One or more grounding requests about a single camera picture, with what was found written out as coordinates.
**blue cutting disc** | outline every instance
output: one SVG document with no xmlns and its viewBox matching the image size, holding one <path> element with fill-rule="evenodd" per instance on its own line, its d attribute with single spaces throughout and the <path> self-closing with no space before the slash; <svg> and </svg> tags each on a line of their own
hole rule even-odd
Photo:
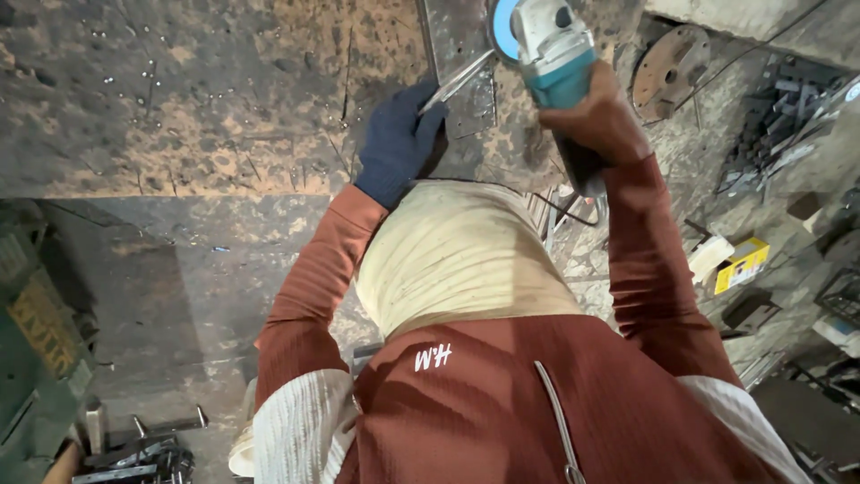
<svg viewBox="0 0 860 484">
<path fill-rule="evenodd" d="M 516 64 L 519 43 L 513 38 L 511 16 L 519 0 L 498 0 L 490 11 L 489 38 L 501 60 Z"/>
</svg>

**yellow box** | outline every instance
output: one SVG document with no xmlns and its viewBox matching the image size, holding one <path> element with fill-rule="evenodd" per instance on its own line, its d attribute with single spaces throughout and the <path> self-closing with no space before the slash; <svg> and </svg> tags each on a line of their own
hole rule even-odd
<svg viewBox="0 0 860 484">
<path fill-rule="evenodd" d="M 752 237 L 734 247 L 734 254 L 717 267 L 714 294 L 732 288 L 758 274 L 771 246 Z"/>
</svg>

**green machine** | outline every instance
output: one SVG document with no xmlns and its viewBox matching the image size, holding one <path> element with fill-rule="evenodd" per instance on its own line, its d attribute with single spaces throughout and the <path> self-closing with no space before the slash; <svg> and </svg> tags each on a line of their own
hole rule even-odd
<svg viewBox="0 0 860 484">
<path fill-rule="evenodd" d="M 42 482 L 95 367 L 40 261 L 45 227 L 0 203 L 0 484 Z"/>
</svg>

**zipper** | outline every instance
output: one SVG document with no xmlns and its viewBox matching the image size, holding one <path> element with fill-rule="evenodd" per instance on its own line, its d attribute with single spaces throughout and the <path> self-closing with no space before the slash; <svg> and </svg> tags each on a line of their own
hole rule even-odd
<svg viewBox="0 0 860 484">
<path fill-rule="evenodd" d="M 564 447 L 564 454 L 568 458 L 568 463 L 564 466 L 564 477 L 568 480 L 568 484 L 586 484 L 586 478 L 580 472 L 580 466 L 576 461 L 576 454 L 574 454 L 574 445 L 570 441 L 568 421 L 564 418 L 562 403 L 558 400 L 556 387 L 552 385 L 550 374 L 546 372 L 544 364 L 540 363 L 539 361 L 535 361 L 534 363 L 535 369 L 537 369 L 537 374 L 540 376 L 541 382 L 543 382 L 544 384 L 546 393 L 550 396 L 552 412 L 556 415 L 556 424 L 558 424 L 558 433 L 562 436 L 562 447 Z"/>
</svg>

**white sleeve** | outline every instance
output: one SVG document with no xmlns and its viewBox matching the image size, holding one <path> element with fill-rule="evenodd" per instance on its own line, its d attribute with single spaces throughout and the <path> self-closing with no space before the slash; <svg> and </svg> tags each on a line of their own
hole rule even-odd
<svg viewBox="0 0 860 484">
<path fill-rule="evenodd" d="M 347 372 L 320 369 L 290 380 L 254 416 L 255 482 L 334 482 L 358 414 Z"/>
<path fill-rule="evenodd" d="M 678 381 L 753 454 L 767 462 L 786 481 L 811 484 L 749 393 L 710 376 L 679 376 Z"/>
</svg>

